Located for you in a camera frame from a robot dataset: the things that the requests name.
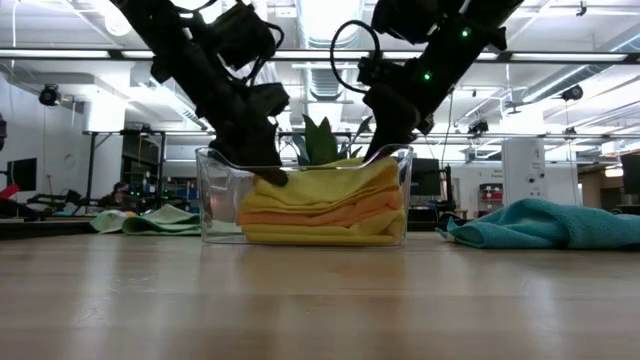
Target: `white machine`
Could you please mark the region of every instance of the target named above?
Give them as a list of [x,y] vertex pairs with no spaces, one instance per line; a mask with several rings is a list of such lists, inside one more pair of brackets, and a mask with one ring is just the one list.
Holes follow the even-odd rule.
[[547,199],[545,150],[542,139],[502,142],[504,205],[526,198]]

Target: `clear plastic bin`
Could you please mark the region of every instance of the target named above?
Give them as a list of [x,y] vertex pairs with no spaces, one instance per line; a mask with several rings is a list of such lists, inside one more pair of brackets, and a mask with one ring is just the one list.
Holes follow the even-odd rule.
[[[257,213],[252,212],[255,209],[251,207],[253,205],[249,204],[255,204],[256,196],[264,195],[261,191],[271,189],[264,180],[248,171],[249,168],[229,163],[221,154],[210,148],[196,150],[196,158],[202,241],[204,243],[388,246],[401,245],[405,241],[413,159],[413,148],[408,145],[388,145],[372,157],[376,160],[355,166],[281,167],[280,169],[287,173],[290,180],[284,188],[279,189],[289,190],[287,186],[295,186],[291,185],[294,184],[291,180],[294,177],[298,190],[304,189],[304,186],[300,187],[300,185],[304,185],[307,181],[315,183],[315,195],[313,196],[322,197],[325,196],[325,193],[331,193],[334,194],[332,196],[341,199],[341,192],[350,194],[344,199],[332,203],[334,204],[333,211],[336,213],[327,211],[328,219],[334,220],[326,222],[323,217],[320,221],[317,217],[319,214],[316,213],[312,215],[314,218],[308,222],[307,219],[304,219],[304,224],[298,222],[300,218],[298,215],[306,216],[305,210],[300,210],[302,214],[294,214],[296,216],[293,217],[291,214],[285,214],[282,217],[281,214],[272,211],[260,212],[260,209]],[[256,169],[277,169],[277,167],[251,168],[254,171]],[[378,174],[377,171],[380,171],[381,175],[378,177],[373,175],[372,177],[371,174]],[[344,189],[341,191],[335,191],[331,188],[339,186],[341,182],[351,185],[344,185]],[[326,184],[326,187],[318,189],[317,184],[319,183]],[[355,185],[360,183],[363,184],[362,187]],[[349,188],[358,190],[349,193]],[[372,207],[375,202],[373,202],[373,197],[367,194],[381,194],[382,192],[393,194],[395,200],[380,207]],[[361,206],[364,204],[364,199],[368,199],[366,206],[369,208],[365,205]],[[360,202],[358,205],[353,205],[355,201]],[[252,220],[253,222],[247,225],[247,218],[252,218],[256,214],[266,215],[265,222],[267,224],[261,225],[260,220]]]

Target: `green plant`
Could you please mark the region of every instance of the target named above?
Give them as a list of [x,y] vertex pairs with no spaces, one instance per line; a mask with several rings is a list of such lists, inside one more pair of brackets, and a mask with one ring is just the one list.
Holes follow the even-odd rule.
[[307,115],[302,115],[302,117],[304,118],[304,137],[300,134],[294,134],[292,140],[298,149],[298,164],[303,166],[323,165],[347,157],[357,157],[362,147],[352,149],[356,139],[363,132],[371,131],[369,128],[371,116],[369,116],[362,121],[351,141],[340,144],[338,151],[338,144],[331,132],[329,119],[322,119],[320,125],[317,126]]

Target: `wooden surface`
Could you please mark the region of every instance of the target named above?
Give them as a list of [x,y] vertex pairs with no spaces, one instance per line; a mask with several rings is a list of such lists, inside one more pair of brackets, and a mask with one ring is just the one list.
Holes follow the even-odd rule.
[[0,242],[2,359],[638,359],[633,253]]

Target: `teal towel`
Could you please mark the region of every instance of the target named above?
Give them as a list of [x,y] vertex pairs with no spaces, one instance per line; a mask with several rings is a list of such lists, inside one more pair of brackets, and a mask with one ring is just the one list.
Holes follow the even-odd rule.
[[481,249],[625,249],[640,245],[640,216],[524,199],[441,235]]
[[120,211],[104,211],[91,226],[101,234],[122,231],[126,235],[200,235],[200,217],[165,205],[145,216],[127,216]]

